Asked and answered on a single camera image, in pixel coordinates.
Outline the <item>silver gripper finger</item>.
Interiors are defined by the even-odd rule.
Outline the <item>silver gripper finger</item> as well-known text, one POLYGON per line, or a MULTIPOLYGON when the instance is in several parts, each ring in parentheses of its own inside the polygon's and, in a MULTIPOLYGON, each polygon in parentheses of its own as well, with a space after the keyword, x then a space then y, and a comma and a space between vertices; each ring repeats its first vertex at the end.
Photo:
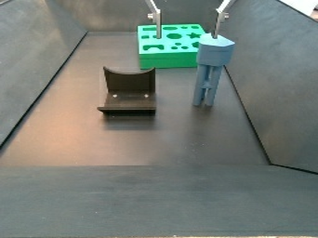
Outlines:
POLYGON ((156 26, 156 38, 162 38, 162 11, 155 5, 154 0, 144 0, 149 8, 148 19, 152 20, 152 23, 156 26))
POLYGON ((235 3, 235 0, 223 0, 220 6, 215 9, 216 12, 216 20, 211 32, 211 36, 214 39, 218 38, 220 23, 228 18, 228 9, 231 5, 235 3))

